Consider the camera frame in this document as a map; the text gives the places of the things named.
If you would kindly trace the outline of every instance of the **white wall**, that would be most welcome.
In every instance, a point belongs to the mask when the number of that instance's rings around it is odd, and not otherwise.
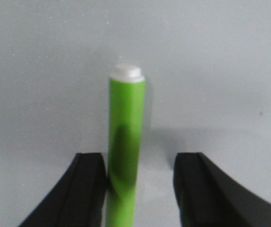
[[[0,226],[106,152],[117,62],[148,77],[135,227],[178,226],[177,152],[271,202],[271,1],[0,0]]]

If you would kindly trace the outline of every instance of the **marker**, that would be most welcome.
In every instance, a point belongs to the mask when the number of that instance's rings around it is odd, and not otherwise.
[[[119,64],[110,75],[106,227],[132,227],[142,135],[145,77],[134,65]]]

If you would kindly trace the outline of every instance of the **green marker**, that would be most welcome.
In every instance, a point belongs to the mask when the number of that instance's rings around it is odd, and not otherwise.
[[[117,65],[110,76],[106,227],[132,227],[142,134],[145,78],[133,65]]]

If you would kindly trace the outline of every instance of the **white marker cap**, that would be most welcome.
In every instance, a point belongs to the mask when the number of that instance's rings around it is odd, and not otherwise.
[[[141,69],[136,65],[129,64],[116,65],[110,75],[110,78],[125,83],[136,83],[145,80]]]

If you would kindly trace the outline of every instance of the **white surface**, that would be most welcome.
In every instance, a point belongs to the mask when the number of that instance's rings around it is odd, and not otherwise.
[[[0,226],[107,150],[108,76],[147,76],[135,227],[178,226],[177,152],[271,202],[271,1],[0,1]]]
[[[126,83],[137,83],[145,80],[141,69],[136,65],[118,64],[114,67],[110,78]]]

